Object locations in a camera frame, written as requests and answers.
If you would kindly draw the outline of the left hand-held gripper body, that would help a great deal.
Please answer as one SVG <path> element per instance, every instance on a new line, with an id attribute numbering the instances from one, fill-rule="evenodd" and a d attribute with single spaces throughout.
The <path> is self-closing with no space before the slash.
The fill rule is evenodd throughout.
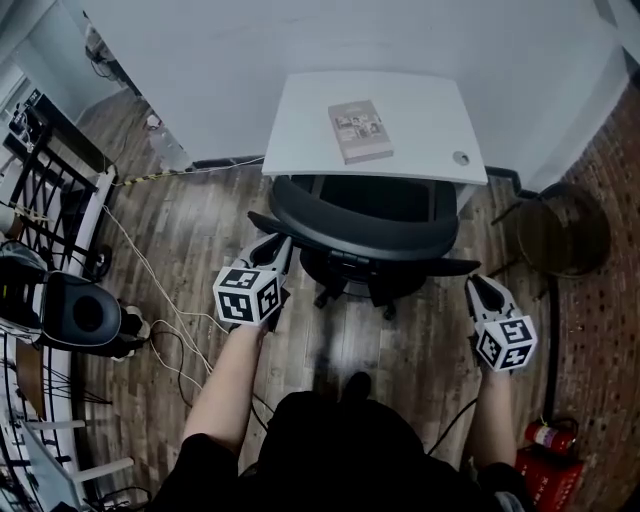
<path id="1" fill-rule="evenodd" d="M 223 267 L 213 285 L 219 318 L 274 332 L 290 296 L 283 281 L 284 276 L 276 271 Z"/>

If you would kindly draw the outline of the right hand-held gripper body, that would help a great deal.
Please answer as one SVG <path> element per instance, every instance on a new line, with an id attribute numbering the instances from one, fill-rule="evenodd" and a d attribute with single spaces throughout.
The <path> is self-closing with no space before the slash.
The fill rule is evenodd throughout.
<path id="1" fill-rule="evenodd" d="M 530 316 L 480 322 L 475 351 L 493 372 L 525 367 L 538 342 Z"/>

